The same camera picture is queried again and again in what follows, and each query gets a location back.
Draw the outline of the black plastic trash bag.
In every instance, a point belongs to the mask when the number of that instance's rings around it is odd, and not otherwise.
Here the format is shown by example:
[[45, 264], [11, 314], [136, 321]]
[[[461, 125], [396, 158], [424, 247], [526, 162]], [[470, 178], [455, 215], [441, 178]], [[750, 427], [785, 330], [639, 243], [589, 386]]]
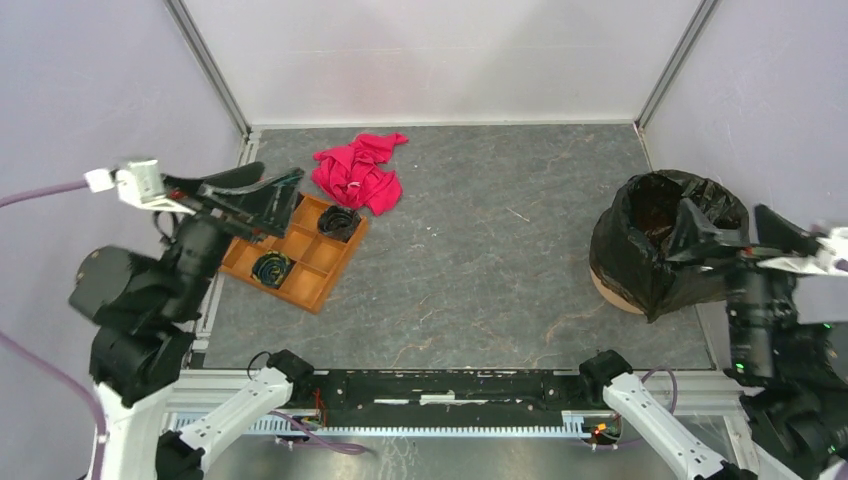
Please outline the black plastic trash bag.
[[718, 228], [749, 237], [749, 213], [736, 195], [712, 179], [673, 169], [631, 177], [593, 229], [590, 269], [601, 285], [636, 307], [649, 323], [725, 298], [720, 278], [667, 261], [679, 204], [685, 199]]

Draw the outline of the orange trash bin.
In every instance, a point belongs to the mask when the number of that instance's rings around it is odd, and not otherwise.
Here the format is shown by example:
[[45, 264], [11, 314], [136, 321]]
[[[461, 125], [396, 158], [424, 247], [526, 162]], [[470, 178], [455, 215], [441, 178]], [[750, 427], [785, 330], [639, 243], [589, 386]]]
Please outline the orange trash bin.
[[598, 293], [604, 298], [606, 302], [618, 308], [621, 311], [635, 314], [635, 315], [643, 315], [644, 311], [638, 308], [635, 305], [627, 302], [623, 297], [617, 295], [611, 289], [607, 288], [600, 280], [599, 276], [594, 273], [592, 269], [589, 269], [590, 278], [593, 282]]

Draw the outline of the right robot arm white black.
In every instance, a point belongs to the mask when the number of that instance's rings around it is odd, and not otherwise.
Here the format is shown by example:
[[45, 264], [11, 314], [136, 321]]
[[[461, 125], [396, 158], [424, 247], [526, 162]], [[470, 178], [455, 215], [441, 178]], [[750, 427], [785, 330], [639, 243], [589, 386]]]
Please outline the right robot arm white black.
[[[847, 327], [803, 324], [793, 295], [800, 279], [845, 277], [847, 230], [803, 229], [768, 206], [754, 209], [759, 239], [715, 226], [680, 203], [669, 261], [719, 277], [725, 289], [729, 378], [742, 395], [753, 442], [803, 479], [847, 455]], [[752, 472], [704, 446], [659, 405], [617, 352], [583, 362], [577, 392], [591, 408], [626, 420], [680, 479], [749, 479]]]

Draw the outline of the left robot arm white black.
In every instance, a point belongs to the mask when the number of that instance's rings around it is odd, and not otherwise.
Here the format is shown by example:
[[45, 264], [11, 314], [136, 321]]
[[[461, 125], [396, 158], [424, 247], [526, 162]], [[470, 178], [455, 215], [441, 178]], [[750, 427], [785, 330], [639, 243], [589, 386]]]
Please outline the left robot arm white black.
[[160, 257], [109, 245], [90, 253], [77, 272], [69, 303], [97, 329], [89, 373], [103, 411], [90, 478], [201, 479], [258, 419], [312, 399], [313, 367], [281, 350], [200, 420], [181, 430], [162, 427], [195, 340], [185, 324], [200, 318], [230, 244], [281, 236], [289, 226], [304, 173], [264, 170], [255, 162], [181, 178], [142, 159], [86, 174], [94, 192], [115, 189], [126, 204], [175, 218]]

